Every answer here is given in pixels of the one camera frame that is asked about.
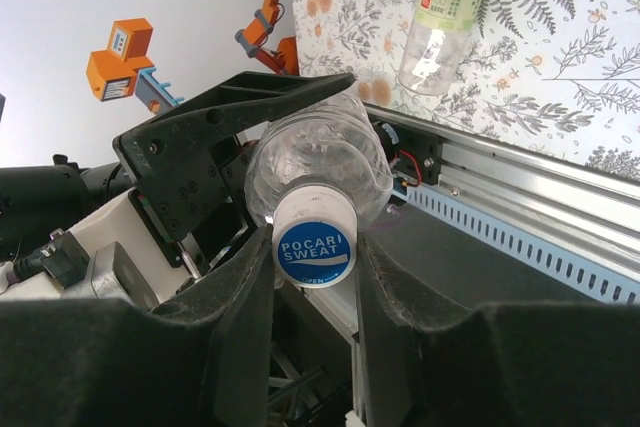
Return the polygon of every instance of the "leaf pattern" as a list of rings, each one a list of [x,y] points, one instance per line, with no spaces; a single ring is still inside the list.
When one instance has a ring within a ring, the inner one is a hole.
[[[294,0],[301,73],[351,71],[367,102],[637,175],[640,0],[483,0],[455,83],[440,97],[398,81],[415,2]]]

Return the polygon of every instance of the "bottle cap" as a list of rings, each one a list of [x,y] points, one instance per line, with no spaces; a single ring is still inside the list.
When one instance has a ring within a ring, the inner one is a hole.
[[[351,201],[324,185],[286,194],[273,218],[273,261],[295,285],[321,288],[344,279],[356,263],[358,217]]]

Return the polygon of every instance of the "pocari sweat label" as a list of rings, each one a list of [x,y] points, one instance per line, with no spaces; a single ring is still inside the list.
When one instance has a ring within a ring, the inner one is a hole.
[[[345,235],[324,222],[298,224],[280,239],[278,260],[294,279],[324,284],[342,274],[351,260]]]

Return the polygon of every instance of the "plastic bottle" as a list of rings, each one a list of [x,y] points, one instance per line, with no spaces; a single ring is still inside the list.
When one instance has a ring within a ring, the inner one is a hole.
[[[419,0],[398,79],[425,95],[445,94],[464,55],[482,0]]]
[[[389,164],[362,102],[338,94],[265,131],[248,167],[247,208],[273,223],[273,260],[303,287],[344,279],[358,230],[389,200]]]

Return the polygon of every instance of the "perforated metal strip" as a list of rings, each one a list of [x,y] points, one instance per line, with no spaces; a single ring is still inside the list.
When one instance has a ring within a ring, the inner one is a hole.
[[[405,200],[438,219],[600,302],[640,304],[634,279],[468,207],[428,187],[410,188]]]

